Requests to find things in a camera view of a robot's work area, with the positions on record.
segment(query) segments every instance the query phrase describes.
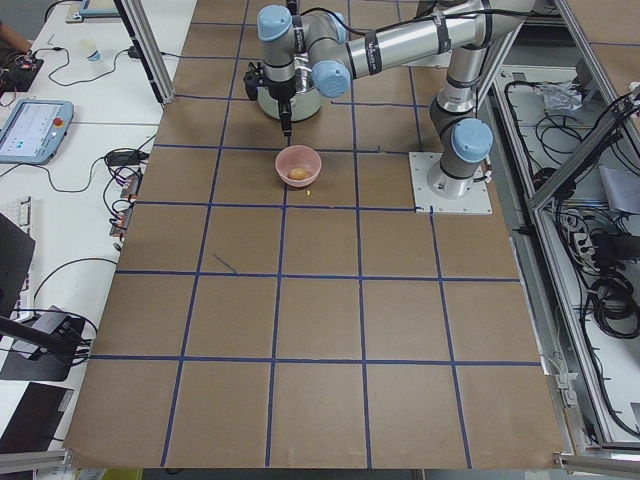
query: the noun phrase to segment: pink bowl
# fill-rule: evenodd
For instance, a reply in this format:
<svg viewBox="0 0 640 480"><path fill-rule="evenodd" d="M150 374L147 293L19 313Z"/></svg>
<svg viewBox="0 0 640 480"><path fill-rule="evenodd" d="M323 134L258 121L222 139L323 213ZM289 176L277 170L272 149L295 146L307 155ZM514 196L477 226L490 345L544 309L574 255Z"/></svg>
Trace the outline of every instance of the pink bowl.
<svg viewBox="0 0 640 480"><path fill-rule="evenodd" d="M304 168L309 172L309 176L304 180L293 180L289 178L289 172L294 168ZM306 187L311 185L318 178L322 160L320 155L313 148L304 145L291 145L282 150L276 157L276 170L284 183L292 187Z"/></svg>

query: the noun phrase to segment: keyboard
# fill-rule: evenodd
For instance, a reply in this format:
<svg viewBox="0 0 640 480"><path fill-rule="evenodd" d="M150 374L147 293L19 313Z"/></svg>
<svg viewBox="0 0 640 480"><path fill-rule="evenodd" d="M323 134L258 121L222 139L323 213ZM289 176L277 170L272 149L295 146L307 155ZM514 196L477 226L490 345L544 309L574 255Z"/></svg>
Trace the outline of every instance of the keyboard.
<svg viewBox="0 0 640 480"><path fill-rule="evenodd" d="M24 233L33 237L33 202L31 197L22 197L11 202L0 203L0 213L20 227ZM33 264L29 268L27 278L22 285L20 299L16 303L16 309L32 309L33 301ZM23 320L33 315L33 312L13 312L12 320Z"/></svg>

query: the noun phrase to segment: white robot link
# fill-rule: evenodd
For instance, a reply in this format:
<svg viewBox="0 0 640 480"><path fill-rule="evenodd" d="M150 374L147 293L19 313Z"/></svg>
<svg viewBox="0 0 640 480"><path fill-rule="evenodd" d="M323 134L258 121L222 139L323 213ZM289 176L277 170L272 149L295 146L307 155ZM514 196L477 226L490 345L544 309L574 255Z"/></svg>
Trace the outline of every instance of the white robot link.
<svg viewBox="0 0 640 480"><path fill-rule="evenodd" d="M296 57L308 56L315 88L336 98L355 79L451 51L446 83L430 109L444 152L429 172L429 184L437 185L444 198L463 196L493 143L491 129L474 118L487 49L521 25L535 0L438 0L411 20L367 32L354 32L341 14L323 8L293 15L294 3L271 5L258 14L262 61L250 64L245 75L249 98L257 99L258 88L268 89L289 136ZM348 31L362 36L347 41Z"/></svg>

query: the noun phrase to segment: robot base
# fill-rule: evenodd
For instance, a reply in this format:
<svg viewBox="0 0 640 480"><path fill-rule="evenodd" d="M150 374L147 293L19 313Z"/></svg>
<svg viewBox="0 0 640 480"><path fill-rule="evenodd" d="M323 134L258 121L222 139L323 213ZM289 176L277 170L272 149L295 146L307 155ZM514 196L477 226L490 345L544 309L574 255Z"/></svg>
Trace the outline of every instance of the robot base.
<svg viewBox="0 0 640 480"><path fill-rule="evenodd" d="M448 200L436 194L427 182L427 174L431 167L440 160L441 153L411 152L411 181L416 211L429 213L456 213L463 215L491 215L491 201L485 182L472 183L469 192L462 198ZM478 167L476 177L482 176Z"/></svg>

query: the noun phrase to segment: person's arm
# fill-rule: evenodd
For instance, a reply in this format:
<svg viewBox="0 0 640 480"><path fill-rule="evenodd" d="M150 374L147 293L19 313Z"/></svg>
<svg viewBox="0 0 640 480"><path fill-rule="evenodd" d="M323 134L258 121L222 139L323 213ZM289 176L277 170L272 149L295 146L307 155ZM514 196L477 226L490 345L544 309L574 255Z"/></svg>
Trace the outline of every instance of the person's arm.
<svg viewBox="0 0 640 480"><path fill-rule="evenodd" d="M3 22L0 22L0 40L21 53L31 50L29 41Z"/></svg>

